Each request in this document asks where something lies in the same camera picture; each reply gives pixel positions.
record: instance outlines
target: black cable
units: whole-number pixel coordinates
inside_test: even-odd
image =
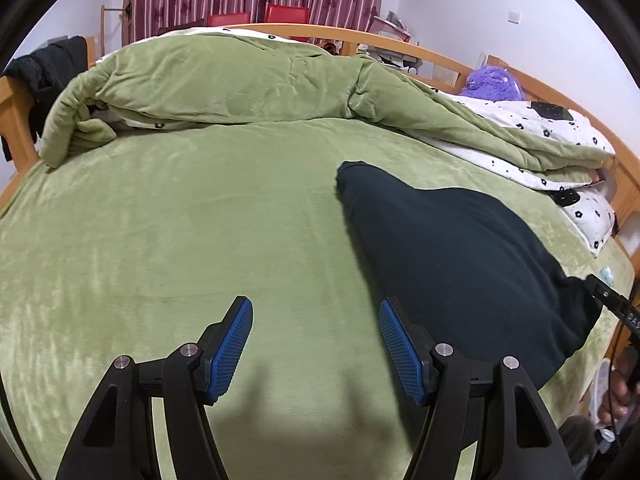
[[[622,445],[620,444],[620,436],[616,431],[616,419],[613,417],[613,402],[611,396],[611,372],[613,370],[613,361],[616,358],[616,350],[618,349],[618,343],[620,343],[620,336],[622,335],[622,323],[618,324],[618,334],[616,335],[615,342],[613,343],[613,351],[611,352],[611,359],[609,361],[609,389],[607,394],[609,396],[609,413],[611,414],[611,429],[613,430],[613,435],[616,439],[616,446],[618,446],[618,451],[622,449]]]
[[[20,437],[20,432],[18,431],[18,427],[15,424],[14,416],[11,413],[11,406],[9,405],[9,398],[7,397],[6,390],[4,389],[4,384],[2,383],[2,375],[0,375],[0,410],[4,411],[4,418],[6,419],[6,423],[9,426],[9,431],[11,432],[15,443],[22,453],[22,457],[24,461],[27,463],[29,470],[31,471],[31,475],[36,480],[42,480],[42,477],[38,473],[38,469],[36,468],[33,460],[29,456],[29,452],[27,451],[27,447],[24,445],[23,440]]]

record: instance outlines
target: metal screw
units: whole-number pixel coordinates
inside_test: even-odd
[[[185,357],[196,355],[198,353],[198,345],[196,345],[196,343],[187,343],[186,345],[182,345],[180,353]]]
[[[121,355],[120,357],[116,357],[115,361],[113,362],[113,366],[115,366],[118,370],[122,370],[123,368],[129,366],[130,362],[131,359],[129,359],[129,357],[127,357],[126,355]]]
[[[511,357],[510,355],[507,355],[507,357],[502,360],[502,364],[504,364],[510,370],[515,370],[518,366],[520,366],[518,360],[515,357]]]
[[[438,343],[436,345],[436,353],[443,357],[453,354],[453,347],[447,343]]]

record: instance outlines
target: green blanket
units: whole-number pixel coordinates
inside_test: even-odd
[[[238,294],[254,302],[254,328],[228,394],[209,409],[230,477],[402,478],[411,450],[380,343],[378,297],[335,195],[337,167],[360,159],[411,186],[496,196],[567,273],[609,265],[616,288],[629,291],[633,270],[615,242],[594,260],[548,197],[362,121],[150,132],[57,170],[41,162],[0,213],[0,369],[45,480],[112,359],[167,355]],[[556,421],[593,377],[615,322],[604,313],[543,389]]]
[[[103,102],[146,122],[245,124],[364,118],[420,139],[436,137],[543,172],[599,168],[602,150],[502,128],[366,56],[331,56],[311,44],[204,34],[123,48],[74,79],[49,115],[40,155],[58,167],[67,153],[112,141],[90,117]]]
[[[47,120],[44,162],[0,212],[0,369],[44,479],[114,357],[167,355],[238,294],[254,302],[254,328],[229,393],[208,411],[230,477],[402,478],[411,450],[380,343],[379,297],[335,196],[344,160],[415,187],[487,192],[567,273],[609,265],[617,290],[629,291],[633,271],[615,242],[594,260],[545,195],[371,123],[495,147],[540,170],[587,164],[589,148],[528,145],[519,131],[468,123],[456,103],[366,58],[210,36],[143,45],[71,83]],[[116,138],[88,115],[98,101],[130,118],[205,124]],[[556,421],[593,377],[615,322],[603,313],[542,390]],[[160,403],[154,411],[170,479]],[[0,429],[8,433],[2,420]]]

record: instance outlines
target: black pillow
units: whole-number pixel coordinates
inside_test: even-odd
[[[364,162],[343,163],[337,187],[382,293],[467,358],[515,356],[541,388],[598,320],[582,280],[499,200],[414,189]]]

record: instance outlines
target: black clamp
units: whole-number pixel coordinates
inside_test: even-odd
[[[431,406],[405,480],[455,477],[469,399],[484,398],[473,480],[575,480],[551,416],[515,357],[495,365],[466,359],[413,324],[395,298],[378,320],[405,392]]]
[[[177,479],[226,480],[204,405],[227,391],[253,316],[251,302],[238,296],[197,343],[156,361],[117,357],[76,426],[56,480],[160,480],[152,397],[164,399]]]

